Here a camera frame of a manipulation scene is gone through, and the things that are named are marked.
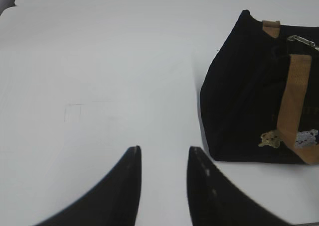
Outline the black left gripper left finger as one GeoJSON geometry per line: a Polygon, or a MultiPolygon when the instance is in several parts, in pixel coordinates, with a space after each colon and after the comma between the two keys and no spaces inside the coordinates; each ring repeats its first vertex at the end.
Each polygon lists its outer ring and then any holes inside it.
{"type": "Polygon", "coordinates": [[[85,195],[40,226],[133,226],[142,185],[142,154],[129,147],[112,170],[85,195]]]}

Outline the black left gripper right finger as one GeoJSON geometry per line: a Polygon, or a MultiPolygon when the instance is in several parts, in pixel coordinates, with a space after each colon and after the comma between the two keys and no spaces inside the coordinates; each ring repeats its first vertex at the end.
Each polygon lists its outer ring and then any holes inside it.
{"type": "Polygon", "coordinates": [[[194,226],[287,226],[232,184],[200,147],[190,147],[187,199],[194,226]]]}

